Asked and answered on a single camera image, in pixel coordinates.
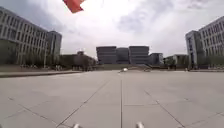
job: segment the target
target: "building facade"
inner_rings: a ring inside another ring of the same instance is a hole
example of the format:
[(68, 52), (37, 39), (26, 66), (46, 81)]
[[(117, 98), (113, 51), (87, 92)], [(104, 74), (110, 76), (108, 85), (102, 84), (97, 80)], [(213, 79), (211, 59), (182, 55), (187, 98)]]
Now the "building facade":
[[(47, 36), (47, 30), (0, 7), (0, 42), (4, 43), (4, 47), (12, 44), (13, 47), (16, 47), (16, 50), (12, 52), (16, 55), (14, 64), (26, 64), (28, 60), (32, 63), (37, 59), (46, 60), (47, 49), (51, 49), (48, 48)], [(58, 51), (58, 47), (56, 47), (54, 53), (58, 52), (60, 53), (60, 50)]]
[(147, 64), (149, 55), (148, 46), (130, 46), (129, 58), (131, 64)]
[(224, 56), (224, 17), (186, 34), (190, 64), (201, 65), (206, 58)]
[(152, 53), (149, 55), (148, 64), (161, 66), (163, 65), (163, 53)]
[(201, 34), (198, 31), (191, 31), (186, 34), (185, 38), (187, 42), (189, 67), (198, 67), (200, 65), (200, 59), (204, 56)]
[(185, 54), (175, 54), (173, 55), (174, 65), (177, 68), (187, 68), (189, 64), (188, 55)]
[(116, 64), (116, 49), (116, 46), (97, 47), (96, 51), (99, 64)]
[(118, 64), (129, 64), (129, 49), (128, 48), (117, 48), (117, 63)]
[(53, 61), (59, 61), (61, 51), (62, 35), (56, 31), (50, 31), (47, 34), (47, 55), (51, 56)]

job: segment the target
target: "distant building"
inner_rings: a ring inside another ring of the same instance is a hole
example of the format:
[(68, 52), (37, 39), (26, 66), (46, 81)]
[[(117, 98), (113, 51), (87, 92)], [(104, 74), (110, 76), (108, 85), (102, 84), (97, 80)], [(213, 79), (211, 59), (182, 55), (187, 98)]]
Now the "distant building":
[(224, 17), (186, 34), (191, 67), (198, 67), (205, 59), (224, 56)]
[(90, 56), (85, 55), (84, 52), (81, 51), (77, 54), (60, 55), (60, 64), (66, 68), (93, 67), (96, 65), (96, 60)]
[(175, 54), (173, 55), (174, 64), (177, 68), (187, 68), (188, 67), (188, 55), (185, 54)]
[(154, 66), (163, 65), (163, 53), (152, 53), (149, 55), (148, 64)]
[(128, 48), (117, 48), (117, 63), (118, 64), (129, 64), (129, 49)]
[(129, 57), (131, 64), (147, 64), (149, 55), (148, 46), (130, 46)]
[(97, 47), (96, 51), (99, 64), (116, 64), (116, 49), (116, 46)]
[(35, 63), (36, 60), (44, 61), (45, 56), (51, 52), (58, 57), (61, 36), (57, 34), (55, 43), (52, 41), (49, 44), (47, 30), (0, 7), (0, 64), (7, 64), (11, 56), (14, 57), (14, 61), (10, 60), (13, 62), (10, 64), (26, 64), (28, 60), (31, 63)]

